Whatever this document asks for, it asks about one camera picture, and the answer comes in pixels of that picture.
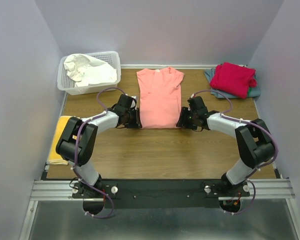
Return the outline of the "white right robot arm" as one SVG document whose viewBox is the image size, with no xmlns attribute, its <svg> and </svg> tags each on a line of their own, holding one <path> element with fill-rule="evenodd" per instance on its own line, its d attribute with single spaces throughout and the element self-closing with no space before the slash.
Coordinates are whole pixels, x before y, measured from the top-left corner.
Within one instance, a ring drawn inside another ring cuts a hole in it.
<svg viewBox="0 0 300 240">
<path fill-rule="evenodd" d="M 278 156 L 278 146 L 262 119 L 244 120 L 209 111 L 200 96 L 187 100 L 182 107 L 176 127 L 196 131 L 217 131 L 236 139 L 239 160 L 224 173 L 212 190 L 231 196 L 256 171 L 270 165 Z"/>
</svg>

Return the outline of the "pink t shirt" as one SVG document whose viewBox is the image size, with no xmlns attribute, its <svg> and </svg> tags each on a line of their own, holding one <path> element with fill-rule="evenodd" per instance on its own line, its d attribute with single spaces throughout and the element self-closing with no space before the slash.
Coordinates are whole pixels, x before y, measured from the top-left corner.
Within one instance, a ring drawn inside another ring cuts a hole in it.
<svg viewBox="0 0 300 240">
<path fill-rule="evenodd" d="M 136 73 L 143 129 L 175 129 L 182 108 L 184 73 L 173 67 L 142 69 Z"/>
</svg>

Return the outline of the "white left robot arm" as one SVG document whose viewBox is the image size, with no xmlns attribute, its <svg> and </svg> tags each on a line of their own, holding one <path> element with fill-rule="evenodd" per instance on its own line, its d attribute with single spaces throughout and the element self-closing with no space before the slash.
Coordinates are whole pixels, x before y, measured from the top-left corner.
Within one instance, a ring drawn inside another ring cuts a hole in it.
<svg viewBox="0 0 300 240">
<path fill-rule="evenodd" d="M 84 185 L 83 191 L 91 198 L 102 191 L 102 177 L 90 161 L 97 136 L 120 126 L 141 129 L 138 97 L 121 94 L 112 107 L 87 117 L 71 117 L 56 144 L 55 151 L 71 164 L 73 172 Z"/>
</svg>

